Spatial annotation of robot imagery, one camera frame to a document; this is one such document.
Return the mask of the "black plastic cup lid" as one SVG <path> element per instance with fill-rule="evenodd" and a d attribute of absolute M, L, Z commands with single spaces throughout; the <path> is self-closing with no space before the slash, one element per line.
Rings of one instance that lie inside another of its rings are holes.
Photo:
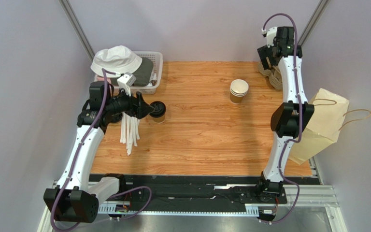
<path fill-rule="evenodd" d="M 154 101 L 150 104 L 153 107 L 154 111 L 149 115 L 153 118 L 160 118 L 166 113 L 166 105 L 161 101 Z"/>

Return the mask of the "brown paper coffee cup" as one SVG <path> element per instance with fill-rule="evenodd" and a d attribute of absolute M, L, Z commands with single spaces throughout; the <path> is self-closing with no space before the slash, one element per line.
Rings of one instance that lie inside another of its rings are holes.
<path fill-rule="evenodd" d="M 161 116 L 151 116 L 152 120 L 155 122 L 155 123 L 162 123 L 165 121 L 165 118 L 166 116 L 165 115 L 161 115 Z"/>

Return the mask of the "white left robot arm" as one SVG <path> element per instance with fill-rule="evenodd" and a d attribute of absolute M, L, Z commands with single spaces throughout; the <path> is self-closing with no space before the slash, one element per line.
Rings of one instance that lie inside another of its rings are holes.
<path fill-rule="evenodd" d="M 56 222 L 92 223 L 100 205 L 110 198 L 128 194 L 122 174 L 106 174 L 89 187 L 90 170 L 108 125 L 116 115 L 127 113 L 142 119 L 154 112 L 140 92 L 132 95 L 120 89 L 114 96 L 112 85 L 96 81 L 89 87 L 89 99 L 77 118 L 77 131 L 67 166 L 55 187 L 45 190 L 43 200 Z"/>

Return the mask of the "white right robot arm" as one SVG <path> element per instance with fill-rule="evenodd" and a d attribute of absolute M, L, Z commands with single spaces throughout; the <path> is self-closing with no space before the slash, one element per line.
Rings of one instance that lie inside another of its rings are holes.
<path fill-rule="evenodd" d="M 257 184 L 259 194 L 280 196 L 289 152 L 314 114 L 304 93 L 301 76 L 302 50 L 296 45 L 293 27 L 272 27 L 262 35 L 267 44 L 258 54 L 264 69 L 277 65 L 283 83 L 283 102 L 271 116 L 273 146 Z"/>

